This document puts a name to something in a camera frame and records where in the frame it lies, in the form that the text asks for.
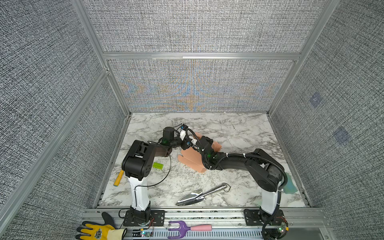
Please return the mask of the silver metal garden trowel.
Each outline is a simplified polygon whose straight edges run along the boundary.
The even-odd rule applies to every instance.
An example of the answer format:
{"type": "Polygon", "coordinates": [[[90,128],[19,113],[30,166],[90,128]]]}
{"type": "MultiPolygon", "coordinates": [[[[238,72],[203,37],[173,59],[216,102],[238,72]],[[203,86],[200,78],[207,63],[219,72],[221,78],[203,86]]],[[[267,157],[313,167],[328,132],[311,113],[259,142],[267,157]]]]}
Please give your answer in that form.
{"type": "Polygon", "coordinates": [[[227,183],[222,183],[221,185],[216,186],[205,192],[202,189],[198,189],[198,190],[192,191],[191,193],[179,199],[176,202],[176,206],[181,207],[181,206],[194,205],[204,201],[206,199],[206,196],[208,195],[211,195],[219,191],[225,191],[225,190],[228,190],[229,192],[230,189],[231,189],[231,186],[227,183]]]}

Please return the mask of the yellow black work glove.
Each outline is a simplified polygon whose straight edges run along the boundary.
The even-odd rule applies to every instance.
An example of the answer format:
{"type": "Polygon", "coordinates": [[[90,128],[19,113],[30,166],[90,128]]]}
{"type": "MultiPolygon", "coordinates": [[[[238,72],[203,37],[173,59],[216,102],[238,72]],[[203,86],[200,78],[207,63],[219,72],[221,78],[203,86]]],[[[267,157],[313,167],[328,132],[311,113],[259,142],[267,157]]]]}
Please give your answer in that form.
{"type": "Polygon", "coordinates": [[[103,224],[84,221],[77,228],[76,240],[123,240],[127,229],[117,229],[110,214],[102,212],[103,224]]]}

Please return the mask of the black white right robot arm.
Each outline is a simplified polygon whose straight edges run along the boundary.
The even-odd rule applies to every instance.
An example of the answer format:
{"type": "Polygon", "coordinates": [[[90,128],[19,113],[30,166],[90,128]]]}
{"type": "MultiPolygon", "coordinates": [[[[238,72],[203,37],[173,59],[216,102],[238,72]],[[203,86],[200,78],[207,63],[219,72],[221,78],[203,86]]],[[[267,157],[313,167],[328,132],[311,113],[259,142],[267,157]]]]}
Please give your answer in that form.
{"type": "Polygon", "coordinates": [[[257,185],[262,188],[263,214],[274,216],[280,208],[283,188],[288,182],[284,167],[262,149],[250,153],[215,152],[213,140],[206,136],[198,137],[191,129],[183,130],[183,140],[188,145],[195,145],[200,153],[202,164],[208,170],[243,170],[251,174],[257,185]]]}

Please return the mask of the small green tag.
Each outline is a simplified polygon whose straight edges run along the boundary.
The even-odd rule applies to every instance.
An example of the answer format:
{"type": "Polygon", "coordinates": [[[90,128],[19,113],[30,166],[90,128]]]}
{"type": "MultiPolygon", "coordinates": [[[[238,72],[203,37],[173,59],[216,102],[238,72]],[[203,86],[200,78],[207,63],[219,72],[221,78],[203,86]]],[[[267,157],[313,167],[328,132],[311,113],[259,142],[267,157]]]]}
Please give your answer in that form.
{"type": "Polygon", "coordinates": [[[161,163],[154,162],[153,163],[153,168],[154,169],[158,169],[158,170],[162,170],[164,168],[164,165],[161,164],[161,163]]]}

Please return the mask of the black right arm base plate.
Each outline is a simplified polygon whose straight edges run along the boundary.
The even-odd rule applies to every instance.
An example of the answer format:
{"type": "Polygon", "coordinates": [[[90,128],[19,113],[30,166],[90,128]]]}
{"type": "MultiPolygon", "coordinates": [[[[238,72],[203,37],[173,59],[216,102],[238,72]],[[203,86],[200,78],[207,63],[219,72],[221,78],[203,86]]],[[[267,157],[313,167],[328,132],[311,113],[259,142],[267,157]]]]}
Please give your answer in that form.
{"type": "Polygon", "coordinates": [[[262,226],[271,214],[259,209],[244,209],[244,220],[246,226],[262,226]]]}

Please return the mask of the yellow toy shovel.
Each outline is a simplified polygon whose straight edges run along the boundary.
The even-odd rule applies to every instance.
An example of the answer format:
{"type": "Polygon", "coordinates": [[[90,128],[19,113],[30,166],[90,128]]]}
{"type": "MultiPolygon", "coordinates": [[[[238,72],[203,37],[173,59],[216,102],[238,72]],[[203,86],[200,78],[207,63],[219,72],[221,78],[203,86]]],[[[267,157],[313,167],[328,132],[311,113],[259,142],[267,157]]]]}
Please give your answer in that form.
{"type": "Polygon", "coordinates": [[[116,180],[114,181],[114,184],[113,184],[114,187],[118,187],[120,185],[124,174],[125,174],[125,171],[120,170],[116,180]]]}

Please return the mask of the purple pink garden fork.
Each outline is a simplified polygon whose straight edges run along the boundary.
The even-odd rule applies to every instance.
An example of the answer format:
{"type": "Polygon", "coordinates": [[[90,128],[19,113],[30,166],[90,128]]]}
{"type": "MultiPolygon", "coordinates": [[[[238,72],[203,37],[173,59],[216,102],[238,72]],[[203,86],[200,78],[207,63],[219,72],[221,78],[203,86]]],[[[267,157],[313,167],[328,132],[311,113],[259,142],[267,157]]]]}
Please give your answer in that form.
{"type": "Polygon", "coordinates": [[[169,240],[178,240],[186,236],[188,231],[211,232],[212,225],[198,225],[189,227],[184,221],[169,221],[169,224],[178,224],[177,228],[169,229],[170,232],[178,232],[176,236],[168,236],[169,240]]]}

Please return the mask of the green sponge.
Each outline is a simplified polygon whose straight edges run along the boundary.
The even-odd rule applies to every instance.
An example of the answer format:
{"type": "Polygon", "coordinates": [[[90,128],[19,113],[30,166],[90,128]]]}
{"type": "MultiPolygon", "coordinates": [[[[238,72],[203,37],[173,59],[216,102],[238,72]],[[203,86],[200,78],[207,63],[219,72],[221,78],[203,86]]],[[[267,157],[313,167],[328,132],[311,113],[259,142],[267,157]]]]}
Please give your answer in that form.
{"type": "Polygon", "coordinates": [[[287,174],[287,184],[283,188],[285,194],[293,195],[298,192],[296,185],[290,174],[287,174]]]}

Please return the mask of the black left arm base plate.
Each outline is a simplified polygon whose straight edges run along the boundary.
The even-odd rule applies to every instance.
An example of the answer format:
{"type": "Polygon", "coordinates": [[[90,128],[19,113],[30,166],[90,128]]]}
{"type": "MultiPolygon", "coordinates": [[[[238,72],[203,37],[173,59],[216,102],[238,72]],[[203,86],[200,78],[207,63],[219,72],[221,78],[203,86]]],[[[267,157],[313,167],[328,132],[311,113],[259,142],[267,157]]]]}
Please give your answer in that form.
{"type": "Polygon", "coordinates": [[[165,221],[165,211],[162,210],[147,210],[137,211],[128,210],[124,217],[124,227],[145,227],[152,223],[154,227],[163,227],[165,221]]]}

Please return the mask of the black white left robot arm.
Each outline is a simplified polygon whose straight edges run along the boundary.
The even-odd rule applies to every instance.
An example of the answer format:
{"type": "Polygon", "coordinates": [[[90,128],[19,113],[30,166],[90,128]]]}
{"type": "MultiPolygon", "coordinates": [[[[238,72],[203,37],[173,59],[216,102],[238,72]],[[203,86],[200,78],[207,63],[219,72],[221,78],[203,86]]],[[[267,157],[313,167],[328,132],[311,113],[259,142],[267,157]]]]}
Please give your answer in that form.
{"type": "Polygon", "coordinates": [[[145,215],[151,210],[147,177],[156,157],[170,157],[175,148],[187,149],[193,145],[188,137],[189,127],[181,129],[166,127],[163,136],[156,142],[135,140],[122,162],[122,170],[129,179],[132,192],[131,209],[134,213],[145,215]]]}

